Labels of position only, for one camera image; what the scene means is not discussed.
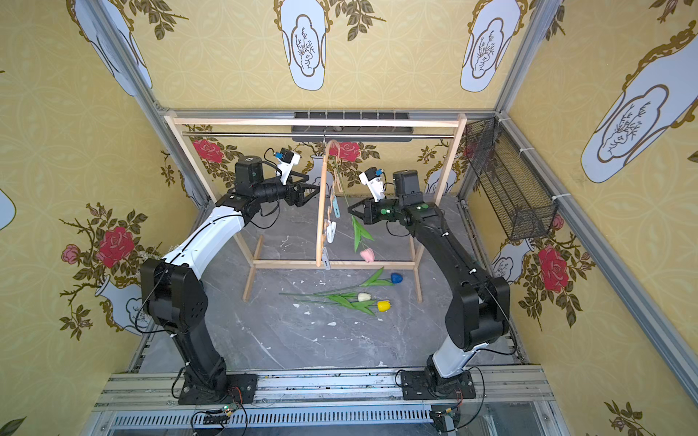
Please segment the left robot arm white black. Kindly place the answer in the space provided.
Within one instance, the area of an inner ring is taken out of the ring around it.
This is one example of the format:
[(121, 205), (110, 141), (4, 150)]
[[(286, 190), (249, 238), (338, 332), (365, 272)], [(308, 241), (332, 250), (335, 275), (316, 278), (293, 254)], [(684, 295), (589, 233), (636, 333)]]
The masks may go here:
[(281, 162), (265, 178), (267, 162), (246, 156), (236, 163), (236, 184), (223, 195), (194, 232), (162, 259), (140, 270), (143, 311), (158, 332), (170, 336), (183, 360), (181, 405), (227, 403), (237, 399), (225, 359), (214, 348), (205, 324), (208, 298), (201, 278), (224, 245), (240, 233), (265, 203), (302, 207), (320, 192), (305, 174)]

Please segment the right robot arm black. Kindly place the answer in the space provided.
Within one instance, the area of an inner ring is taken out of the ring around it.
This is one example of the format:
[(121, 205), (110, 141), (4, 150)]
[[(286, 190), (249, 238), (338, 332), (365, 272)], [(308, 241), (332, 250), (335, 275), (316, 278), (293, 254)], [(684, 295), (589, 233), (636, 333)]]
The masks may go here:
[(349, 206), (348, 212), (365, 225), (386, 221), (405, 227), (431, 254), (452, 293), (443, 344), (428, 357), (425, 369), (398, 372), (398, 386), (408, 401), (471, 399), (474, 390), (468, 386), (472, 377), (465, 373), (466, 366), (510, 331), (510, 286), (482, 269), (463, 248), (444, 212), (425, 201), (415, 170), (393, 174), (396, 195), (390, 198), (385, 196), (384, 176), (375, 167), (361, 174), (372, 197)]

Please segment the pink artificial tulip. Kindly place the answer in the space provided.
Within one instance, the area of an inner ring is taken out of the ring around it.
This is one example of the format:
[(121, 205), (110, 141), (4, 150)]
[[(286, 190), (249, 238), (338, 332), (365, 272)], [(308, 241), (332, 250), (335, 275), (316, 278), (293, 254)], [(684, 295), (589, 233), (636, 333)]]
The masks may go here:
[[(334, 169), (334, 179), (336, 180), (338, 192), (341, 194), (346, 207), (349, 207), (349, 201), (345, 192), (344, 183), (337, 168)], [(366, 263), (374, 263), (376, 261), (376, 254), (374, 253), (374, 250), (367, 243), (364, 242), (365, 239), (373, 241), (373, 236), (369, 234), (369, 232), (367, 232), (365, 227), (358, 221), (358, 219), (354, 215), (349, 214), (349, 216), (351, 218), (351, 223), (354, 231), (354, 251), (360, 254), (361, 258)]]

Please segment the curved wooden clip hanger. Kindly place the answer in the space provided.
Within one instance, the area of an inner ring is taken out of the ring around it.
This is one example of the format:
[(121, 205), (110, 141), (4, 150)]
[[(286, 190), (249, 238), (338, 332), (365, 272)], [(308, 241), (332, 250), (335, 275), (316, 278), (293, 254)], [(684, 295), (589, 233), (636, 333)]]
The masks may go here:
[(325, 267), (323, 261), (323, 250), (325, 248), (325, 218), (326, 218), (326, 198), (329, 193), (328, 163), (332, 146), (336, 144), (336, 140), (328, 140), (326, 132), (323, 132), (324, 156), (321, 165), (321, 180), (320, 191), (318, 193), (318, 208), (317, 208), (317, 227), (316, 227), (316, 268)]

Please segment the blue artificial tulip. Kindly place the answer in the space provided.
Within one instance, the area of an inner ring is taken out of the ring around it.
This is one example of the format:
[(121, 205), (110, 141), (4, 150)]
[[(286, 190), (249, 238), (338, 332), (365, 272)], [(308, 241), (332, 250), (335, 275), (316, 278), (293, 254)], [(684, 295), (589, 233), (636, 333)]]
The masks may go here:
[(399, 272), (391, 272), (390, 274), (385, 275), (385, 269), (381, 268), (374, 272), (369, 278), (367, 278), (365, 281), (361, 282), (360, 284), (356, 285), (350, 285), (344, 288), (339, 288), (336, 290), (332, 291), (325, 291), (325, 292), (317, 292), (316, 295), (329, 295), (329, 294), (342, 294), (343, 292), (352, 292), (353, 290), (359, 289), (359, 288), (368, 288), (368, 287), (380, 287), (380, 286), (393, 286), (396, 284), (400, 284), (404, 280), (403, 274), (400, 274)]

